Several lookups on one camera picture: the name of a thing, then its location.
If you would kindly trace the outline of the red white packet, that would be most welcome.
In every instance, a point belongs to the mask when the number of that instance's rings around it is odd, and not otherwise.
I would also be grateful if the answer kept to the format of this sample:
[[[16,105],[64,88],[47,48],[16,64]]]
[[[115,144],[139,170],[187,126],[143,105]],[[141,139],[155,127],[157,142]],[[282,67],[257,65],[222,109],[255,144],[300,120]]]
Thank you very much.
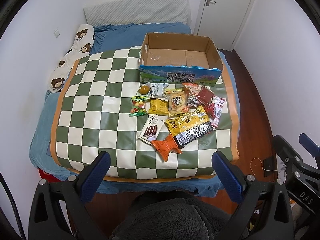
[[[213,96],[212,103],[214,104],[214,118],[210,117],[210,123],[214,128],[218,128],[225,101],[226,100],[224,98]]]

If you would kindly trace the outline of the bear print pillow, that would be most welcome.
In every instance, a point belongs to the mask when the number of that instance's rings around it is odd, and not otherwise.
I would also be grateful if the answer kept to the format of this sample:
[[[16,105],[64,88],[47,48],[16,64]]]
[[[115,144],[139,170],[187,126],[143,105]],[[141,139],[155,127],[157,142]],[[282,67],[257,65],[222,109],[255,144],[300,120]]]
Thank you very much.
[[[59,61],[49,78],[48,90],[56,93],[63,88],[76,60],[89,55],[94,44],[94,28],[89,24],[81,24],[76,32],[71,49]]]

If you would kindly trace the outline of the small red snack packet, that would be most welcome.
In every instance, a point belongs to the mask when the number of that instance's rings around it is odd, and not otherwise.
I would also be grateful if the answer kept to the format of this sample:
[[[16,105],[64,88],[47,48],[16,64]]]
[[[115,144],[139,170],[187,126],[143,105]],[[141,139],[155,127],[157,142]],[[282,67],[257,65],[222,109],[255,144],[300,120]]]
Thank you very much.
[[[215,103],[211,103],[209,105],[205,105],[204,110],[206,111],[207,115],[214,120],[215,119]]]

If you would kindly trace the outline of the silver snack packet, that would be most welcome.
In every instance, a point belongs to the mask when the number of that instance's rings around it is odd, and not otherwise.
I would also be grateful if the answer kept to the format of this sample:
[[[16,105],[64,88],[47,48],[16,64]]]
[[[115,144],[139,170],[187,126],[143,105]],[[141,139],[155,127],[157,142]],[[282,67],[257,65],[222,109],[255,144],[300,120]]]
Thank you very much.
[[[151,98],[165,98],[165,90],[168,87],[168,83],[152,83],[150,87]]]

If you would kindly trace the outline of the yellow black large bag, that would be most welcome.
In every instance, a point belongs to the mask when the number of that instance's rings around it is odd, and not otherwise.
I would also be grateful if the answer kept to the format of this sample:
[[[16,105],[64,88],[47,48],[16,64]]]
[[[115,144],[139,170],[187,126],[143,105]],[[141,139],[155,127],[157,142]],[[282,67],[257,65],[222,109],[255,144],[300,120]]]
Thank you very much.
[[[213,131],[210,118],[202,106],[186,115],[167,119],[165,123],[180,149]]]

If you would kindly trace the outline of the brown egg snack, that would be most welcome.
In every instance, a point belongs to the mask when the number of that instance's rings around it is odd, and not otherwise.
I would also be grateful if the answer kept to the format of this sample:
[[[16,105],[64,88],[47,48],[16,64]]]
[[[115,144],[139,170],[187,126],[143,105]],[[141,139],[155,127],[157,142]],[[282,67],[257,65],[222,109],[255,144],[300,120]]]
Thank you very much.
[[[148,96],[150,93],[150,86],[142,85],[140,86],[139,90],[137,90],[138,96]]]

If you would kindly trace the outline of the panda orange snack bag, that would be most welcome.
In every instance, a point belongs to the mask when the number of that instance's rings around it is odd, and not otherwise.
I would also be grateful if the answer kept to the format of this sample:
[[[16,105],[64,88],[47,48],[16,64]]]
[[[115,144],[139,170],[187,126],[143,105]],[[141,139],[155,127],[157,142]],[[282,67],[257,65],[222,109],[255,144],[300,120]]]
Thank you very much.
[[[202,89],[201,85],[195,83],[182,83],[184,90],[187,93],[187,105],[188,107],[198,107],[201,103],[197,99],[199,92]]]

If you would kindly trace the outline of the wall light switch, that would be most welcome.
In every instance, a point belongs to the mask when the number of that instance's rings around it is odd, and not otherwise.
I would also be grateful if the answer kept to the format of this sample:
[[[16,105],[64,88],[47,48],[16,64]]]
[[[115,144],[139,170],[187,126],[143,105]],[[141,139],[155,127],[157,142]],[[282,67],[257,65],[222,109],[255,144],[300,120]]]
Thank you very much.
[[[55,38],[58,38],[60,36],[60,32],[58,30],[54,31]]]

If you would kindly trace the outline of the blue bed sheet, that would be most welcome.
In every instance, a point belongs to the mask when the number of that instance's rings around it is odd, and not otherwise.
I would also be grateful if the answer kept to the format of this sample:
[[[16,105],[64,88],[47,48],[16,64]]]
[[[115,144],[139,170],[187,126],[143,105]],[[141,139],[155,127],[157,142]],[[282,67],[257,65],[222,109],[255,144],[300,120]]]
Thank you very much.
[[[236,148],[240,118],[233,72],[225,64],[213,91],[226,103],[219,127],[195,140],[179,157],[163,162],[153,147],[138,140],[146,116],[129,115],[130,95],[139,81],[138,46],[103,51],[81,58],[73,71],[71,91],[62,104],[63,119],[53,123],[59,93],[47,93],[29,158],[40,171],[64,180],[90,164],[101,151],[111,166],[99,192],[182,189],[201,197],[214,197],[222,189],[214,176],[210,155],[221,150],[238,159]]]

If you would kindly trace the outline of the green candy bag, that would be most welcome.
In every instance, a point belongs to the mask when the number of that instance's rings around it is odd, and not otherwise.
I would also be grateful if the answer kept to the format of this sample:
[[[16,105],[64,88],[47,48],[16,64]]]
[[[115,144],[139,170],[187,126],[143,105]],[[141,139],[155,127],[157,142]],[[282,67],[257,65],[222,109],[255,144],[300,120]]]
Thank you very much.
[[[141,116],[146,115],[145,104],[148,100],[147,96],[133,96],[132,100],[132,107],[129,113],[129,116]]]

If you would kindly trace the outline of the orange sunflower seed bag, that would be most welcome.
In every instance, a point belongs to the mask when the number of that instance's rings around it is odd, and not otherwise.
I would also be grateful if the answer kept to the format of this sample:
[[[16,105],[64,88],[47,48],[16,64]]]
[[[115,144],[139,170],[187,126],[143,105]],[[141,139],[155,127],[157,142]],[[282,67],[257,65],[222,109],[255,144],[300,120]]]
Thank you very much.
[[[151,143],[164,162],[168,161],[170,152],[182,154],[182,151],[179,149],[171,134],[169,134],[163,141],[153,140]]]

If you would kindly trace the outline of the yellow egg biscuit bag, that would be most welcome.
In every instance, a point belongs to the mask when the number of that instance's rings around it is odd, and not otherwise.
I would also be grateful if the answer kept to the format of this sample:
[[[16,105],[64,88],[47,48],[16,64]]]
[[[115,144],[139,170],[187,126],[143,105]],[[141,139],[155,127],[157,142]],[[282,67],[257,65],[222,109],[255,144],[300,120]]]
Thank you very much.
[[[184,89],[166,89],[164,94],[168,99],[168,111],[170,118],[189,113],[188,94]]]

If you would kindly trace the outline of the dark red jerky packet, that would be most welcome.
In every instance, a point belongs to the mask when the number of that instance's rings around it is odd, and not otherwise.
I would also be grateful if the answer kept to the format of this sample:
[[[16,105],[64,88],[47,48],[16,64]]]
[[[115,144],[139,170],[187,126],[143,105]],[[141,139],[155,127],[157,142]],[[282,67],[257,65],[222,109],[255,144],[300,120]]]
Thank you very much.
[[[198,92],[196,98],[201,102],[202,104],[208,106],[212,103],[212,99],[214,97],[214,93],[206,88],[205,86],[202,86],[200,91]]]

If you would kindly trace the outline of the white chocolate stick box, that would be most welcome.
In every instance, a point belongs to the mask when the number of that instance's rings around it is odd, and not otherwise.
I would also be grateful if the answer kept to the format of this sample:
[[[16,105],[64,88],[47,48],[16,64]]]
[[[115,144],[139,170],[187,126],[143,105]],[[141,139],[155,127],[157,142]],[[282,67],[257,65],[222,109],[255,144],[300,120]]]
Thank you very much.
[[[138,136],[138,139],[146,142],[147,144],[151,144],[152,141],[157,139],[164,123],[165,120],[162,118],[159,118],[156,115],[149,115]]]

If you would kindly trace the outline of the small yellow snack bag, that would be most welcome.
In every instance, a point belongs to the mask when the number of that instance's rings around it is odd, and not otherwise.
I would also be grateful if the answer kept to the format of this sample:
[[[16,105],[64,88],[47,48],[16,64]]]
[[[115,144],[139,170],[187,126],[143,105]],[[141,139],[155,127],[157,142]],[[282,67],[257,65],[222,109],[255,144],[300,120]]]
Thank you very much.
[[[150,99],[150,108],[148,110],[149,114],[154,115],[169,115],[168,103],[161,99]]]

